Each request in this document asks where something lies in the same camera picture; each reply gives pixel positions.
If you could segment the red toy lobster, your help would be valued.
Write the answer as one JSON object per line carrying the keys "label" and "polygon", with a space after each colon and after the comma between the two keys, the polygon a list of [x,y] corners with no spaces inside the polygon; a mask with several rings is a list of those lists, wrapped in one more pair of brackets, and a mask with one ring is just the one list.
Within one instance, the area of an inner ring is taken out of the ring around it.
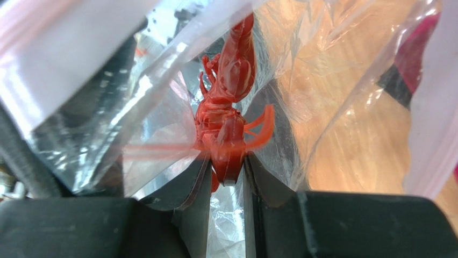
{"label": "red toy lobster", "polygon": [[127,145],[133,159],[165,158],[168,153],[191,149],[209,154],[212,164],[211,191],[220,185],[233,186],[238,181],[245,156],[264,147],[275,127],[275,110],[267,104],[254,121],[248,122],[233,104],[251,92],[257,58],[253,37],[254,13],[230,28],[221,51],[213,58],[203,55],[200,73],[203,95],[194,116],[196,140],[192,145]]}

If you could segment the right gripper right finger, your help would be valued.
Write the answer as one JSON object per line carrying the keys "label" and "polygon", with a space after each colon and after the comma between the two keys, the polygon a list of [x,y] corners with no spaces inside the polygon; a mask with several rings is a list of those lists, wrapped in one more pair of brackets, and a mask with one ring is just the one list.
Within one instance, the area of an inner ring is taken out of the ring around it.
{"label": "right gripper right finger", "polygon": [[244,160],[247,257],[457,257],[457,236],[431,200],[293,191],[253,153]]}

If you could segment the clear zip top bag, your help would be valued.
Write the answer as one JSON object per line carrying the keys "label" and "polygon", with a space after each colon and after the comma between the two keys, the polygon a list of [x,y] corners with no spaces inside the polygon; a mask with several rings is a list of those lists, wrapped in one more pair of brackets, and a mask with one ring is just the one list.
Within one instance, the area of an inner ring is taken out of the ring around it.
{"label": "clear zip top bag", "polygon": [[[447,174],[416,158],[410,110],[377,85],[440,1],[1,1],[1,161],[32,198],[141,200],[208,158],[133,159],[127,145],[192,145],[213,58],[251,12],[257,74],[233,104],[275,110],[253,153],[293,191],[417,196]],[[247,257],[244,163],[210,192],[205,257]]]}

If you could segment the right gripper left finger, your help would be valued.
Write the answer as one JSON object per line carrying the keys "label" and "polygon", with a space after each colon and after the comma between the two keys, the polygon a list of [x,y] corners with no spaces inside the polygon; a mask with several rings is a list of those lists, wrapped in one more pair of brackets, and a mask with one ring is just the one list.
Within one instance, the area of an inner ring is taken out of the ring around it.
{"label": "right gripper left finger", "polygon": [[136,200],[67,197],[1,203],[1,257],[205,257],[208,158]]}

